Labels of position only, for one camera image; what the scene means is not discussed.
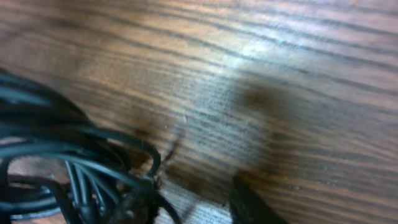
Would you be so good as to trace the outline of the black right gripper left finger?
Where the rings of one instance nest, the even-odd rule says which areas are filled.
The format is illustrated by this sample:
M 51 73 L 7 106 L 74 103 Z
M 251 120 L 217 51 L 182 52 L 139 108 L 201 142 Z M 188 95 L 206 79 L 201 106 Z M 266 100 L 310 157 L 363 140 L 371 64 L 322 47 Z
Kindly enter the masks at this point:
M 159 215 L 155 187 L 131 189 L 108 214 L 108 224 L 153 224 Z

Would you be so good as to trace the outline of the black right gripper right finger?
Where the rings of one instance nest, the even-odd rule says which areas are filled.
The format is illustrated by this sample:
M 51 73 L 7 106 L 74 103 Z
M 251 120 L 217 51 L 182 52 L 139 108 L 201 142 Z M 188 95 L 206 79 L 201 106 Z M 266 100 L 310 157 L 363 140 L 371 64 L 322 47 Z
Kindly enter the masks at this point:
M 236 172 L 231 181 L 229 211 L 233 224 L 288 224 L 243 179 L 246 172 Z

